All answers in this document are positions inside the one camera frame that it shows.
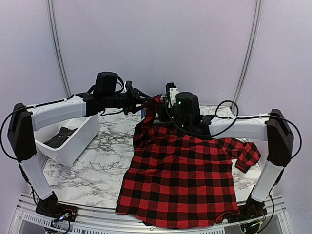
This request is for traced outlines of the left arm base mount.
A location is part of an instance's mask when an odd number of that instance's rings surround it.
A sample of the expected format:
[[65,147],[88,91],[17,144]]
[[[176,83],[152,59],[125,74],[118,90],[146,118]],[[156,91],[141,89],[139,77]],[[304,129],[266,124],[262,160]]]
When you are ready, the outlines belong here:
[[70,206],[70,205],[64,205],[59,204],[55,208],[51,208],[50,210],[47,210],[45,208],[41,208],[39,206],[36,207],[35,212],[40,215],[44,215],[47,217],[54,218],[58,221],[60,221],[60,218],[64,216],[65,214],[69,214],[68,217],[64,217],[63,219],[66,219],[67,221],[74,222],[77,216],[78,208],[76,206]]

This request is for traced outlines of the red black plaid shirt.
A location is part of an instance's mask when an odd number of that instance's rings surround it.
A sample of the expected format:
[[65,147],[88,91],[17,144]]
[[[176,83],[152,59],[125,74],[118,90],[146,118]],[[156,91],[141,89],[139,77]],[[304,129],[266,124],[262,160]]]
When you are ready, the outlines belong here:
[[201,140],[154,125],[160,96],[135,127],[134,156],[123,177],[116,212],[169,229],[208,227],[239,213],[232,167],[246,173],[261,154],[235,138]]

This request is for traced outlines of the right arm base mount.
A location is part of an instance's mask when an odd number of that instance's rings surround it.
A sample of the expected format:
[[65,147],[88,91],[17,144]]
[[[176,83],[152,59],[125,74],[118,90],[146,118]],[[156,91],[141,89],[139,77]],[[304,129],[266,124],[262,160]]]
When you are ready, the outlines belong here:
[[267,209],[265,206],[256,206],[247,207],[245,205],[238,206],[238,211],[230,212],[224,216],[224,219],[228,223],[242,222],[252,219],[264,218],[267,215]]

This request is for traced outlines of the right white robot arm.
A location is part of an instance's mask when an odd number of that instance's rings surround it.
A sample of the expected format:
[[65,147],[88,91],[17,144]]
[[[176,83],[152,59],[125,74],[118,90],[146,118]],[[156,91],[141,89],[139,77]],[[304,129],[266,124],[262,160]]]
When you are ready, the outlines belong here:
[[256,116],[202,115],[198,97],[190,92],[179,92],[177,88],[170,88],[160,100],[160,112],[164,114],[160,122],[169,122],[191,136],[204,140],[247,138],[267,142],[267,161],[241,211],[245,218],[254,217],[264,208],[267,195],[293,158],[291,122],[278,109]]

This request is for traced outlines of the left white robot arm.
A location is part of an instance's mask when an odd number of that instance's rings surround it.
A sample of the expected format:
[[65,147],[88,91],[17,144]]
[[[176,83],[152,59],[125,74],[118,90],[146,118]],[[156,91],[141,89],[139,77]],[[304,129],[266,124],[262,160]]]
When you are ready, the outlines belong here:
[[149,95],[132,87],[131,81],[122,82],[121,89],[117,90],[118,81],[122,81],[118,74],[100,72],[95,84],[87,92],[42,104],[26,106],[18,103],[7,117],[10,120],[7,137],[14,159],[19,163],[25,180],[39,197],[37,208],[51,217],[60,215],[63,208],[38,163],[34,132],[65,120],[95,116],[107,108],[121,109],[125,115],[136,113],[151,99]]

